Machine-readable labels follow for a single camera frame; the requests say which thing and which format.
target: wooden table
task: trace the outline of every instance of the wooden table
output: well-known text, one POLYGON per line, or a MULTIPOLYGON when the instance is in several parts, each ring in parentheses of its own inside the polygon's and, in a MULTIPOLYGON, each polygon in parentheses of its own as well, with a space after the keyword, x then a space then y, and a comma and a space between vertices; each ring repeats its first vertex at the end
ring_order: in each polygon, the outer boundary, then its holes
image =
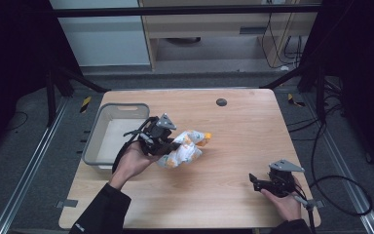
MULTIPOLYGON (((268 165, 286 159, 300 165, 271 90, 148 90, 106 93, 108 102, 146 103, 151 116, 168 117, 185 130, 210 132, 203 156, 190 165, 163 169, 153 164, 123 188, 132 198, 125 228, 255 228, 282 222, 273 205, 253 190, 248 174, 269 179, 268 165), (227 100, 218 106, 219 98, 227 100)), ((308 198, 303 174, 294 173, 308 198)), ((59 225, 70 228, 110 177, 81 162, 59 225)), ((320 224, 315 211, 315 224, 320 224)), ((306 211, 303 217, 308 221, 306 211)))

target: translucent plastic basket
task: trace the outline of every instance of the translucent plastic basket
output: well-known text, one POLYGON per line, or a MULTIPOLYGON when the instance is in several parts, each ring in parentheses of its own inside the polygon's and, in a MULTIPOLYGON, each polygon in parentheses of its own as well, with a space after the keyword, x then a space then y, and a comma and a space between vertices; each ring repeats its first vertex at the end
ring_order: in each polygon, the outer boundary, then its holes
POLYGON ((96 115, 90 137, 83 152, 86 164, 111 169, 121 147, 146 119, 150 109, 143 103, 107 103, 96 115))

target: black cloth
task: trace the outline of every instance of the black cloth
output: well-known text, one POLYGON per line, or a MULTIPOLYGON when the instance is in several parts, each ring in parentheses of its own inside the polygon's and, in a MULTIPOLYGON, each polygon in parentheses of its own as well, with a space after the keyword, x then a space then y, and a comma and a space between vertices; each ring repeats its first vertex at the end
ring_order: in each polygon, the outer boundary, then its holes
POLYGON ((270 234, 311 234, 311 230, 304 219, 284 221, 281 225, 272 230, 270 234))
MULTIPOLYGON (((108 183, 71 227, 71 234, 119 234, 129 209, 131 198, 111 187, 108 183)), ((305 220, 285 221, 271 234, 310 234, 305 220)))

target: cable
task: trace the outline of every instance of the cable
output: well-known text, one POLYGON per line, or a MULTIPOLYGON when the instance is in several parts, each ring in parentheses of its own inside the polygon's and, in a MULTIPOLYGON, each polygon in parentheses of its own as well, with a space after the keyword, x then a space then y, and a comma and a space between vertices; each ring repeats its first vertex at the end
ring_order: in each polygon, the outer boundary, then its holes
POLYGON ((291 140, 294 140, 294 141, 312 141, 314 140, 313 138, 311 139, 298 139, 298 138, 292 138, 291 140))
POLYGON ((294 185, 296 185, 296 187, 298 187, 298 188, 300 189, 300 191, 298 191, 298 190, 296 189, 296 193, 306 201, 307 198, 306 198, 306 193, 305 193, 305 191, 302 189, 302 187, 301 187, 299 184, 294 183, 294 185))
POLYGON ((264 38, 265 38, 265 35, 266 35, 266 32, 267 32, 268 28, 270 28, 270 34, 272 36, 272 41, 273 41, 273 44, 275 46, 276 56, 278 57, 278 59, 282 63, 282 65, 280 65, 280 66, 271 66, 269 64, 268 60, 267 60, 267 64, 269 65, 270 68, 280 68, 280 67, 282 67, 284 65, 289 65, 289 64, 292 64, 292 63, 281 60, 281 57, 279 55, 278 46, 276 45, 276 41, 275 41, 274 36, 273 36, 273 31, 272 31, 272 27, 271 27, 271 20, 272 20, 272 13, 269 14, 269 19, 267 21, 266 30, 265 30, 265 32, 263 33, 263 36, 262 36, 262 51, 263 51, 263 54, 264 54, 265 58, 267 59, 267 54, 266 54, 266 52, 264 50, 264 38))
POLYGON ((287 47, 289 46, 291 36, 287 37, 286 43, 284 44, 283 54, 288 59, 295 59, 297 56, 301 56, 303 53, 301 51, 301 44, 302 44, 302 36, 299 36, 299 42, 298 42, 298 49, 296 52, 288 52, 287 47))
POLYGON ((290 132, 290 133, 294 133, 294 132, 297 132, 297 131, 304 130, 304 129, 306 129, 306 128, 312 126, 312 125, 313 125, 315 122, 317 122, 317 121, 318 121, 318 119, 316 119, 316 120, 312 121, 311 123, 309 123, 309 124, 307 124, 307 125, 305 125, 305 126, 302 126, 302 127, 300 127, 300 128, 297 128, 297 129, 294 129, 294 130, 289 130, 289 132, 290 132))
POLYGON ((24 124, 26 123, 26 121, 28 121, 28 114, 26 114, 25 112, 23 112, 23 111, 17 111, 17 112, 15 112, 15 113, 16 113, 16 114, 23 114, 23 115, 25 116, 25 119, 23 120, 22 123, 18 124, 18 125, 15 126, 15 127, 12 127, 12 128, 10 128, 10 129, 7 129, 6 131, 12 131, 12 130, 18 129, 18 128, 20 128, 22 125, 24 125, 24 124))
POLYGON ((335 84, 332 82, 328 81, 326 78, 324 79, 324 83, 327 85, 327 89, 331 90, 335 94, 341 94, 342 92, 342 84, 340 83, 339 79, 339 87, 337 87, 335 84))
POLYGON ((311 120, 315 120, 315 119, 314 118, 306 119, 306 120, 302 120, 302 121, 299 121, 299 122, 296 122, 296 123, 287 124, 286 126, 297 125, 297 124, 301 124, 301 123, 308 122, 308 121, 311 121, 311 120))
MULTIPOLYGON (((322 123, 319 127, 319 131, 318 133, 320 133, 321 129, 323 128, 323 126, 326 125, 326 122, 322 123)), ((341 176, 341 175, 327 175, 327 176, 324 176, 324 177, 321 177, 319 179, 316 178, 316 174, 315 174, 315 164, 314 164, 314 159, 315 159, 315 152, 316 152, 316 148, 317 148, 317 145, 318 145, 318 139, 319 139, 319 134, 317 134, 317 137, 315 139, 315 142, 314 142, 314 147, 313 147, 313 150, 312 150, 312 155, 311 155, 311 170, 312 170, 312 178, 313 178, 313 183, 309 185, 310 188, 312 188, 313 186, 315 186, 319 193, 330 203, 332 204, 336 209, 338 209, 339 211, 347 214, 347 215, 352 215, 352 216, 361 216, 361 215, 367 215, 369 214, 372 209, 373 209, 373 203, 372 203, 372 198, 369 196, 368 192, 363 188, 363 186, 361 186, 359 183, 355 182, 354 180, 352 180, 351 178, 348 178, 348 177, 345 177, 345 176, 341 176), (339 205, 337 205, 335 202, 333 202, 328 196, 326 196, 326 194, 323 192, 323 190, 321 189, 321 187, 319 186, 319 183, 325 179, 329 179, 329 178, 341 178, 341 179, 345 179, 353 184, 355 184, 356 186, 358 186, 362 192, 365 194, 366 196, 366 199, 369 203, 369 208, 368 210, 366 210, 365 212, 363 213, 355 213, 355 212, 350 212, 346 209, 343 209, 342 207, 340 207, 339 205)))
MULTIPOLYGON (((323 129, 323 131, 319 134, 319 137, 321 137, 324 132, 325 132, 326 129, 323 129)), ((311 139, 292 139, 292 140, 300 140, 300 141, 313 141, 313 140, 316 140, 316 138, 311 138, 311 139)))
POLYGON ((311 232, 312 232, 312 234, 316 234, 317 232, 316 232, 316 228, 315 228, 314 211, 309 210, 308 215, 309 215, 309 222, 310 222, 310 225, 311 225, 311 232))
POLYGON ((300 60, 302 59, 303 53, 301 51, 302 51, 302 36, 299 36, 299 42, 297 43, 297 51, 296 51, 296 58, 295 58, 295 62, 297 64, 294 65, 294 62, 293 62, 293 66, 295 68, 299 66, 300 60))
POLYGON ((138 140, 134 140, 135 137, 137 135, 139 135, 140 133, 142 133, 142 129, 148 124, 150 123, 152 120, 154 119, 154 117, 149 117, 148 119, 146 119, 144 121, 144 123, 141 124, 141 126, 137 129, 137 130, 134 130, 130 133, 126 133, 126 135, 128 134, 132 134, 132 137, 129 139, 129 141, 125 142, 124 145, 121 147, 120 151, 117 153, 117 157, 115 158, 114 160, 114 163, 112 165, 112 173, 115 172, 115 170, 117 169, 117 166, 118 166, 118 163, 120 162, 121 160, 121 157, 123 157, 124 153, 127 151, 127 148, 130 147, 130 145, 138 140))

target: black metal pole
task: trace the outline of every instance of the black metal pole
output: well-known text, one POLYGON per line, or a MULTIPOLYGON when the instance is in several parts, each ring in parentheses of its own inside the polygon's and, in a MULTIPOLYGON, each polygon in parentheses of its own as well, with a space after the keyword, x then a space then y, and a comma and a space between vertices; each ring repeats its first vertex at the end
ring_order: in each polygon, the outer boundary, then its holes
POLYGON ((58 68, 59 72, 63 73, 64 75, 80 82, 81 84, 95 90, 96 92, 99 92, 99 93, 106 93, 108 91, 111 91, 110 89, 105 89, 105 88, 102 88, 96 84, 94 84, 93 82, 91 81, 88 81, 86 80, 84 77, 78 75, 78 74, 75 74, 74 72, 72 72, 71 70, 67 69, 66 67, 59 67, 58 68))
POLYGON ((298 75, 301 75, 305 70, 307 70, 308 68, 310 68, 312 65, 311 62, 305 62, 303 64, 300 64, 298 67, 294 68, 293 70, 287 72, 286 74, 282 75, 281 78, 267 84, 267 85, 264 85, 264 86, 260 86, 259 88, 260 89, 274 89, 275 87, 283 84, 284 82, 290 80, 291 78, 295 77, 295 76, 298 76, 298 75))
POLYGON ((207 14, 255 14, 255 13, 309 13, 340 6, 321 4, 284 5, 230 5, 230 6, 183 6, 183 7, 136 7, 102 9, 59 9, 51 11, 34 10, 27 14, 41 17, 83 18, 83 17, 127 17, 163 15, 207 15, 207 14))
POLYGON ((318 65, 318 78, 317 78, 317 106, 316 111, 319 120, 324 124, 326 120, 326 113, 324 111, 324 65, 318 65))

